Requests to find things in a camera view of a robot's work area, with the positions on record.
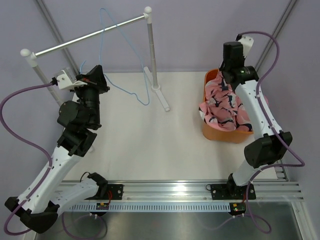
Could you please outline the pink patterned shorts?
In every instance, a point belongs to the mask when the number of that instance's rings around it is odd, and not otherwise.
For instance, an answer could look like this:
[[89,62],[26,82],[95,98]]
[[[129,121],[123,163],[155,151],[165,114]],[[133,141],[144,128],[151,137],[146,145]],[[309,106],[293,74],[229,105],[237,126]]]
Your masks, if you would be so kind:
[[253,126],[244,104],[218,71],[204,85],[204,101],[199,104],[201,119],[222,132],[252,132]]

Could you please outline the light blue wire hanger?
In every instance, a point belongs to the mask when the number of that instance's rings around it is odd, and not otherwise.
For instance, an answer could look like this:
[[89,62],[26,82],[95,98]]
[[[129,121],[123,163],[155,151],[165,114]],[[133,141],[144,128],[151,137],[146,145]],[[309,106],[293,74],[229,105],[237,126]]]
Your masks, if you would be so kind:
[[142,100],[140,100],[138,94],[136,92],[130,92],[128,90],[125,90],[123,89],[122,87],[114,84],[110,78],[104,73],[104,77],[106,77],[107,81],[115,88],[117,88],[118,90],[121,90],[122,92],[126,93],[126,94],[129,94],[131,96],[135,96],[136,100],[142,104],[143,106],[148,106],[150,104],[150,94],[149,94],[149,88],[148,88],[148,83],[147,83],[147,74],[144,70],[144,62],[143,62],[143,59],[142,57],[140,56],[140,54],[137,52],[134,44],[131,42],[131,40],[129,39],[129,37],[123,32],[123,30],[121,30],[120,28],[120,24],[119,23],[116,23],[116,20],[115,18],[112,16],[112,14],[110,13],[110,11],[106,8],[100,8],[99,9],[99,21],[100,21],[100,24],[103,28],[105,28],[105,24],[104,24],[104,21],[103,21],[103,16],[102,16],[102,12],[105,12],[108,17],[111,19],[111,21],[116,25],[116,29],[120,32],[120,34],[123,36],[123,38],[125,39],[125,41],[128,43],[128,45],[130,46],[130,48],[132,49],[132,51],[135,53],[136,57],[139,59],[139,62],[140,62],[140,65],[141,65],[141,70],[142,70],[142,73],[143,73],[143,79],[144,79],[144,85],[145,85],[145,91],[146,91],[146,96],[147,96],[147,102],[143,102]]

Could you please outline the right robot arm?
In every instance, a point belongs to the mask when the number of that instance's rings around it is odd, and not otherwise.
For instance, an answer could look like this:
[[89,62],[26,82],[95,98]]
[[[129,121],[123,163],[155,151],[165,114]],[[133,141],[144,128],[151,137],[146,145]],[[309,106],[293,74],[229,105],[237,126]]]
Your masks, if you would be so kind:
[[245,160],[226,182],[226,194],[235,200],[249,199],[246,188],[252,184],[254,174],[280,160],[287,151],[285,146],[293,140],[291,133],[283,132],[273,119],[255,68],[245,66],[245,51],[250,48],[240,41],[224,43],[219,68],[223,79],[244,105],[254,135],[254,141],[244,148]]

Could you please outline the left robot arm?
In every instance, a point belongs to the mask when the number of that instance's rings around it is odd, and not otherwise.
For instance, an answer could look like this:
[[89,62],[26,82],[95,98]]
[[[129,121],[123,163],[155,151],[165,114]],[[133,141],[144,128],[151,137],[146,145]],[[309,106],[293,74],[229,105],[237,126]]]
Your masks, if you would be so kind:
[[59,108],[57,123],[64,130],[52,155],[13,132],[3,118],[0,120],[15,138],[39,149],[47,157],[48,163],[32,184],[19,196],[9,197],[4,204],[11,212],[10,217],[18,216],[28,230],[39,234],[50,229],[62,213],[80,201],[88,198],[100,200],[108,195],[108,181],[96,172],[68,190],[55,194],[67,173],[90,150],[97,137],[95,131],[102,126],[100,95],[108,92],[110,87],[100,64],[86,74],[57,76],[50,83],[16,91],[7,96],[0,106],[3,107],[10,98],[20,93],[53,85],[74,92],[78,100],[65,101]]

